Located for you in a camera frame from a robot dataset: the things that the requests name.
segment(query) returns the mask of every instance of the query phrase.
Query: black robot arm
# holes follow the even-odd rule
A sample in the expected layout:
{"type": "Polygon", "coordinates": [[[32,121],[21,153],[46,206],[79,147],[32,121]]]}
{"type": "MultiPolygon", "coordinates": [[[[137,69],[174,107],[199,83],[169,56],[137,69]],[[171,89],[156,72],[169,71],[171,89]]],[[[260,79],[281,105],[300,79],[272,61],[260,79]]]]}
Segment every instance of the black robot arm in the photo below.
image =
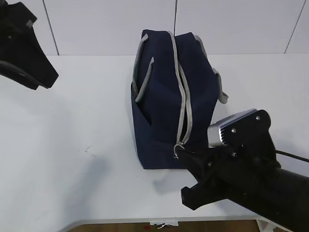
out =
{"type": "Polygon", "coordinates": [[[28,88],[51,88],[58,73],[33,30],[36,16],[21,2],[0,0],[0,75],[28,88]]]}
{"type": "Polygon", "coordinates": [[[210,126],[204,151],[176,148],[196,178],[182,189],[183,204],[195,210],[230,199],[294,232],[309,231],[309,178],[281,168],[264,110],[242,112],[210,126]]]}

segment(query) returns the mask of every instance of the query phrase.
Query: black clamp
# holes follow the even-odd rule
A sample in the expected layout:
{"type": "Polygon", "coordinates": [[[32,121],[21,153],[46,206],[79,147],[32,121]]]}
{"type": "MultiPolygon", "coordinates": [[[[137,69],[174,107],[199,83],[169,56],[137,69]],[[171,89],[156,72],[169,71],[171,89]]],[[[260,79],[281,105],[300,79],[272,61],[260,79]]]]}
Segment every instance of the black clamp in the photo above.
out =
{"type": "Polygon", "coordinates": [[[37,41],[36,20],[23,3],[0,2],[0,74],[31,89],[50,88],[58,73],[37,41]]]}
{"type": "Polygon", "coordinates": [[[183,204],[195,210],[228,198],[231,190],[236,191],[230,186],[236,186],[240,179],[247,183],[247,179],[241,178],[242,173],[250,173],[248,177],[252,179],[248,182],[254,183],[252,188],[246,185],[244,197],[255,193],[259,185],[254,180],[262,181],[269,172],[281,167],[268,132],[270,124],[266,111],[255,111],[225,127],[223,146],[203,151],[176,148],[180,162],[198,182],[182,189],[183,204]]]}

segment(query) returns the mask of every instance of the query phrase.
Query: zipper pull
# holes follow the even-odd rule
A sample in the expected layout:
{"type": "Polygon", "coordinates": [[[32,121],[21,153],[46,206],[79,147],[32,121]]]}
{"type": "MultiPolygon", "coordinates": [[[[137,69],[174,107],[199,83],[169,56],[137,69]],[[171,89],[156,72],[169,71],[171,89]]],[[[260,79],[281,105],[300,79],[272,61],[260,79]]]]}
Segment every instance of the zipper pull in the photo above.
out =
{"type": "Polygon", "coordinates": [[[175,159],[179,159],[179,157],[176,153],[176,147],[178,147],[178,146],[180,146],[182,149],[184,149],[183,142],[178,142],[177,144],[175,144],[175,146],[174,146],[174,156],[173,156],[175,159]]]}

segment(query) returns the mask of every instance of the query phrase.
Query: gray zipper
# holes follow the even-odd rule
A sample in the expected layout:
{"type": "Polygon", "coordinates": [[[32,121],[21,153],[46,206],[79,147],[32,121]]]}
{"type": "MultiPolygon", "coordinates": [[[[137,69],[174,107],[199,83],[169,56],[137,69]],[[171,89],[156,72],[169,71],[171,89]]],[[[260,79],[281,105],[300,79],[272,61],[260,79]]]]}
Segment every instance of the gray zipper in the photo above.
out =
{"type": "Polygon", "coordinates": [[[145,34],[143,36],[143,38],[140,41],[139,47],[137,49],[137,54],[135,57],[135,61],[134,61],[134,67],[133,67],[133,77],[132,77],[132,90],[133,90],[133,94],[134,96],[137,96],[139,93],[139,90],[137,88],[136,85],[136,81],[137,81],[137,69],[139,67],[139,63],[140,63],[140,56],[141,56],[141,51],[143,49],[143,45],[144,43],[148,40],[148,35],[145,34]]]}
{"type": "Polygon", "coordinates": [[[174,64],[175,64],[175,74],[178,81],[179,91],[182,97],[182,103],[180,107],[180,116],[179,116],[179,123],[178,123],[178,130],[177,130],[177,137],[176,137],[176,145],[174,146],[174,157],[178,159],[178,155],[175,152],[175,148],[177,146],[183,147],[190,138],[191,130],[192,130],[192,108],[191,108],[191,101],[190,101],[190,90],[185,78],[183,69],[178,62],[178,55],[177,55],[177,46],[174,35],[168,31],[170,37],[172,39],[173,44],[173,51],[174,51],[174,64]],[[187,131],[184,137],[181,139],[181,134],[183,132],[183,124],[184,124],[184,115],[185,112],[187,113],[187,131]]]}

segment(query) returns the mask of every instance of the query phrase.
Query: black cable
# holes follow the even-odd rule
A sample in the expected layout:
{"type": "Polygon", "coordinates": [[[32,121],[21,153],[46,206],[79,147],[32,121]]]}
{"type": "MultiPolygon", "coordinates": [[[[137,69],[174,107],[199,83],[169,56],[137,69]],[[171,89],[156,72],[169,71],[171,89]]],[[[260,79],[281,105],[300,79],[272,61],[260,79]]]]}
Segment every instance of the black cable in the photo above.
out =
{"type": "Polygon", "coordinates": [[[293,155],[293,154],[290,154],[290,153],[287,153],[287,152],[284,152],[284,151],[276,150],[276,153],[309,163],[309,159],[306,159],[306,158],[303,158],[303,157],[300,157],[300,156],[296,156],[296,155],[293,155]]]}

